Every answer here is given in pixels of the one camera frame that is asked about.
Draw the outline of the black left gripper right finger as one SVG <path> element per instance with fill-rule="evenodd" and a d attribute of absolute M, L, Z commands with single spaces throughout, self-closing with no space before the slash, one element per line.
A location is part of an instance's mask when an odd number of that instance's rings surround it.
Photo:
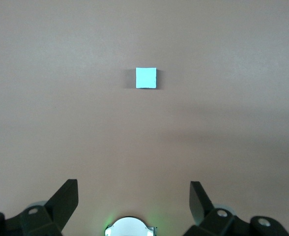
<path fill-rule="evenodd" d="M 190 182 L 189 207 L 195 225 L 185 236 L 287 236 L 289 233 L 277 220 L 254 216 L 247 223 L 231 211 L 215 207 L 199 181 Z"/>

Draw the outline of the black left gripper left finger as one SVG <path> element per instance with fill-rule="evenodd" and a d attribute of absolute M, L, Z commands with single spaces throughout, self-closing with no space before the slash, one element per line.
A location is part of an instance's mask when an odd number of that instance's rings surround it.
<path fill-rule="evenodd" d="M 10 219 L 0 212 L 0 236 L 61 236 L 78 202 L 78 181 L 69 179 L 42 206 L 30 206 Z"/>

